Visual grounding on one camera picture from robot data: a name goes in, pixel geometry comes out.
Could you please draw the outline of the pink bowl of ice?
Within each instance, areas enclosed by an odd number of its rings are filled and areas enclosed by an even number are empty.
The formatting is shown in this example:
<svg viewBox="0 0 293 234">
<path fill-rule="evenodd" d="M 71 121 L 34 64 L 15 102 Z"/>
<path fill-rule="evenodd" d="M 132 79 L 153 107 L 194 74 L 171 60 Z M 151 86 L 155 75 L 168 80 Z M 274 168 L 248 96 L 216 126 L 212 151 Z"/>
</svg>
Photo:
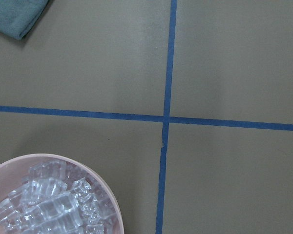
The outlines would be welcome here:
<svg viewBox="0 0 293 234">
<path fill-rule="evenodd" d="M 92 169 L 31 154 L 0 164 L 0 234 L 122 234 L 117 200 Z"/>
</svg>

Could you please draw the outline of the grey folded cloth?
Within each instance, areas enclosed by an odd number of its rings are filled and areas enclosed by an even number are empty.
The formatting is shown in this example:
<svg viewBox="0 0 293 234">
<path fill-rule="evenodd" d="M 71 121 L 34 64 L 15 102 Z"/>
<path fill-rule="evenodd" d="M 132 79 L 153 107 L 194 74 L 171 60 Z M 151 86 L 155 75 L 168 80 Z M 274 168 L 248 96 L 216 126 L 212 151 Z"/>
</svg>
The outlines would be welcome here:
<svg viewBox="0 0 293 234">
<path fill-rule="evenodd" d="M 14 39 L 22 39 L 47 4 L 47 0 L 0 0 L 0 32 Z"/>
</svg>

